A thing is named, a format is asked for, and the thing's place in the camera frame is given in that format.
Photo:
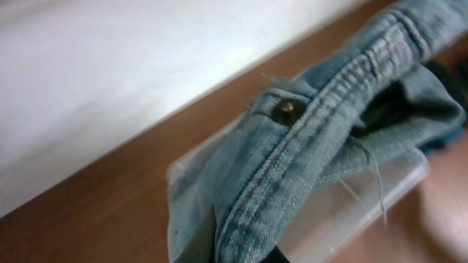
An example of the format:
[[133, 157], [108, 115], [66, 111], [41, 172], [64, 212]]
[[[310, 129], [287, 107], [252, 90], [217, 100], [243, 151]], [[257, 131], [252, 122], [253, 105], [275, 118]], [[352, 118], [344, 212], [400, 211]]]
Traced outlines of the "light blue jeans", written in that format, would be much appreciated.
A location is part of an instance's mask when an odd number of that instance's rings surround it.
[[171, 262], [260, 262], [316, 188], [444, 137], [463, 108], [426, 67], [467, 2], [398, 1], [335, 54], [274, 80], [168, 187]]

